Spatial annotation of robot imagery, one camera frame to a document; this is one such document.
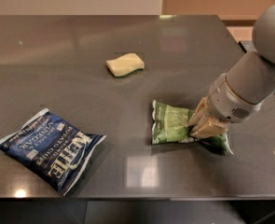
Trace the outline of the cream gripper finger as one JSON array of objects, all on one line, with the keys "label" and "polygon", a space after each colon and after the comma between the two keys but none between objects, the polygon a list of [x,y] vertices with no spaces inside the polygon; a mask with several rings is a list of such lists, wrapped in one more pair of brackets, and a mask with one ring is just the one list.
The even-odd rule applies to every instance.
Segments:
[{"label": "cream gripper finger", "polygon": [[229,123],[215,117],[203,116],[201,118],[192,118],[189,121],[189,125],[192,126],[190,135],[202,139],[225,133]]},{"label": "cream gripper finger", "polygon": [[195,112],[193,113],[192,117],[188,121],[188,126],[197,126],[197,127],[203,127],[206,125],[209,121],[210,113],[207,106],[207,98],[203,97]]}]

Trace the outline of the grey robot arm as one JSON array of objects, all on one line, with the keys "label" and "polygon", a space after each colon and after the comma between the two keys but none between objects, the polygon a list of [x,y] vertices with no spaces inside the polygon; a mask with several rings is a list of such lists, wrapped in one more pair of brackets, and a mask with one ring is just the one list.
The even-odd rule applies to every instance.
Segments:
[{"label": "grey robot arm", "polygon": [[254,49],[246,52],[229,71],[220,75],[187,123],[190,135],[207,138],[227,131],[257,113],[275,92],[275,5],[256,20]]}]

